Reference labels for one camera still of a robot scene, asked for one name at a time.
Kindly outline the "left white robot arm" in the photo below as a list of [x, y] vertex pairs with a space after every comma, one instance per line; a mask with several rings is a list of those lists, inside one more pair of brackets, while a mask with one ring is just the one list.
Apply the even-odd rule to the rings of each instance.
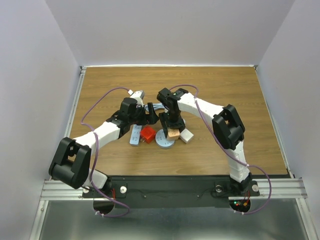
[[121, 138], [132, 125], [157, 123], [159, 117], [153, 104], [149, 102], [147, 106], [148, 112], [136, 99], [126, 97], [120, 109], [98, 128], [80, 137], [63, 138], [49, 167], [49, 175], [74, 189], [91, 187], [100, 197], [108, 196], [111, 193], [108, 176], [96, 171], [94, 165], [90, 167], [91, 156], [97, 157], [101, 147]]

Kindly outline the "red cube socket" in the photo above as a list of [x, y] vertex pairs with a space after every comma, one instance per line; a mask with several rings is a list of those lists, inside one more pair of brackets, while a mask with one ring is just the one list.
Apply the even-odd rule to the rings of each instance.
[[150, 144], [155, 139], [155, 137], [156, 131], [150, 126], [145, 126], [140, 131], [140, 139], [147, 144]]

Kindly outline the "beige cube socket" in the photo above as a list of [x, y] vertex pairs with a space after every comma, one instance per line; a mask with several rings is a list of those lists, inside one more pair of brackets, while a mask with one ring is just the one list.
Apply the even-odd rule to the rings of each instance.
[[167, 137], [166, 139], [171, 142], [175, 141], [180, 137], [180, 130], [179, 129], [174, 129], [174, 128], [168, 128], [167, 129]]

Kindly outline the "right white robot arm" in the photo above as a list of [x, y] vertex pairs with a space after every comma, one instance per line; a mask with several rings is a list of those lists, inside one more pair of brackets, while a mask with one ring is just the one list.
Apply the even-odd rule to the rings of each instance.
[[245, 126], [236, 110], [227, 106], [204, 101], [183, 88], [172, 92], [163, 88], [157, 94], [165, 112], [159, 114], [163, 133], [167, 140], [173, 140], [169, 132], [182, 132], [185, 122], [181, 112], [187, 112], [203, 120], [216, 143], [227, 155], [229, 165], [230, 189], [235, 195], [242, 195], [249, 188], [252, 176], [244, 153]]

